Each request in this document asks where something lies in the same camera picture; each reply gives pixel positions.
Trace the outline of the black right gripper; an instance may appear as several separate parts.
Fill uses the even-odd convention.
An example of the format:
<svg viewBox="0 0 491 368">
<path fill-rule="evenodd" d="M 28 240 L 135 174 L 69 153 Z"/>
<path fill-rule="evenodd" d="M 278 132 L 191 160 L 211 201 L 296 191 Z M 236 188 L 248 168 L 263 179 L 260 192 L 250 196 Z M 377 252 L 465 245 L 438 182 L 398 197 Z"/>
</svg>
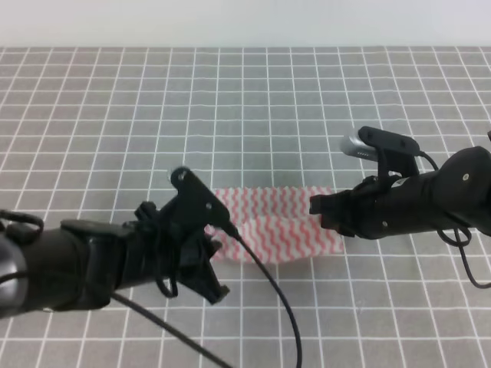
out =
<svg viewBox="0 0 491 368">
<path fill-rule="evenodd" d="M 369 176 L 351 190 L 313 195 L 309 202 L 321 227 L 344 237 L 375 240 L 422 231 L 420 187 L 413 178 L 391 176 L 382 183 Z"/>
</svg>

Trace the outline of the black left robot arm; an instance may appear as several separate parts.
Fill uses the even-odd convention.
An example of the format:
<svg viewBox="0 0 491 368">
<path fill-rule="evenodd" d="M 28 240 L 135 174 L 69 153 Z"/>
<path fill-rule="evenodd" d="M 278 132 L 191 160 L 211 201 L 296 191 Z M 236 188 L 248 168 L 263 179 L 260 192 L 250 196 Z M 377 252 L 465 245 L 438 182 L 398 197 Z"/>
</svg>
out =
<svg viewBox="0 0 491 368">
<path fill-rule="evenodd" d="M 177 200 L 162 208 L 143 202 L 121 225 L 65 219 L 52 229 L 37 216 L 4 210 L 1 316 L 97 310 L 115 291 L 150 282 L 164 297 L 176 297 L 183 285 L 217 303 L 229 290 L 210 263 L 219 243 L 205 229 L 229 220 L 222 205 Z"/>
</svg>

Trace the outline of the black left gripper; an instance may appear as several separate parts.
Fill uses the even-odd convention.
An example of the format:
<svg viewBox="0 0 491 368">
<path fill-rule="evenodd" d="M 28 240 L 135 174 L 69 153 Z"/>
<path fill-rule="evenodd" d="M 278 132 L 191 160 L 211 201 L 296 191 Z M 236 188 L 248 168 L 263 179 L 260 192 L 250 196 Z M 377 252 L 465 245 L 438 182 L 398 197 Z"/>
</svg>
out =
<svg viewBox="0 0 491 368">
<path fill-rule="evenodd" d="M 221 249 L 205 230 L 203 204 L 171 201 L 158 209 L 142 202 L 135 219 L 115 228 L 123 247 L 117 271 L 117 290 L 153 282 L 164 295 L 177 295 L 181 284 L 211 305 L 230 292 L 219 283 L 209 260 Z"/>
</svg>

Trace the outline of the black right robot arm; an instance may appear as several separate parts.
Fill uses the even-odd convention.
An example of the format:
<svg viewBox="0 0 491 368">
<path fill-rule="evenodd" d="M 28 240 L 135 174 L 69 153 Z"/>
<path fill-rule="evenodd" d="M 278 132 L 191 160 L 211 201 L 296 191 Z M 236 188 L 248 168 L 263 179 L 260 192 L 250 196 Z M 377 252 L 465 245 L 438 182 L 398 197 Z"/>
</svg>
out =
<svg viewBox="0 0 491 368">
<path fill-rule="evenodd" d="M 462 149 L 439 169 L 421 173 L 423 155 L 408 136 L 363 126 L 342 151 L 377 163 L 377 175 L 353 189 L 313 195 L 309 212 L 321 227 L 370 240 L 395 235 L 475 228 L 490 233 L 490 153 Z"/>
</svg>

